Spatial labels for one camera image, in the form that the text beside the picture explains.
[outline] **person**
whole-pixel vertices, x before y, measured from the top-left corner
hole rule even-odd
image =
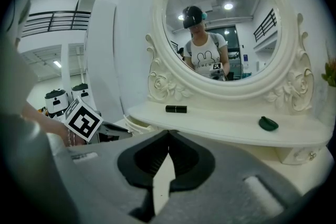
[[[179,50],[177,51],[177,53],[178,53],[179,55],[181,55],[182,60],[184,61],[184,48],[179,49]]]
[[[184,46],[184,61],[197,73],[210,78],[211,65],[222,63],[224,74],[228,75],[230,64],[227,42],[220,34],[207,33],[205,22],[207,15],[196,6],[183,10],[183,25],[192,39]]]

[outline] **green compact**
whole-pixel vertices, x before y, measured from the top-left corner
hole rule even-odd
[[[279,124],[265,116],[262,116],[259,120],[259,126],[270,132],[276,130],[279,127]]]

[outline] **ornate mirror frame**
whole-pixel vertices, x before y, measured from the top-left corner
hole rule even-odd
[[[263,71],[248,79],[223,83],[202,77],[176,56],[165,34],[166,22],[163,18],[168,0],[154,0],[152,34],[146,36],[151,44],[148,50],[153,52],[149,76],[150,99],[165,102],[174,95],[179,101],[193,93],[220,100],[246,100],[263,95],[276,106],[288,102],[297,112],[310,108],[313,76],[302,43],[308,34],[300,35],[299,32],[302,15],[294,13],[288,0],[274,1],[279,28],[273,60]]]

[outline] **vanity shelf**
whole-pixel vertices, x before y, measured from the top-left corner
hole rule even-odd
[[[187,114],[166,113],[166,104],[146,102],[128,110],[145,123],[206,138],[258,146],[312,147],[326,145],[330,128],[308,115],[238,114],[201,110],[188,106]],[[279,124],[272,132],[263,130],[258,121],[267,116]]]

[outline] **carved rose decoration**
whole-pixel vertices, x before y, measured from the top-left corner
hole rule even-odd
[[[151,37],[146,36],[147,41],[153,44]],[[187,98],[192,93],[185,87],[176,83],[175,78],[161,63],[160,58],[156,57],[156,50],[154,47],[149,47],[148,50],[153,52],[153,61],[151,64],[151,71],[148,77],[148,89],[150,100],[156,102],[165,102],[173,97],[176,101],[181,101],[183,97]]]
[[[156,101],[165,101],[170,97],[174,97],[176,101],[181,101],[183,97],[190,97],[192,94],[182,86],[178,86],[173,81],[173,76],[170,73],[156,74],[151,72],[149,79],[150,99]]]
[[[298,15],[298,24],[303,21],[301,14]],[[291,110],[295,112],[305,111],[311,108],[311,98],[313,94],[314,78],[310,70],[309,57],[304,50],[303,40],[308,36],[304,32],[300,36],[299,48],[292,69],[288,72],[287,81],[281,86],[270,91],[265,99],[275,102],[277,108],[282,107],[285,102],[289,104]]]

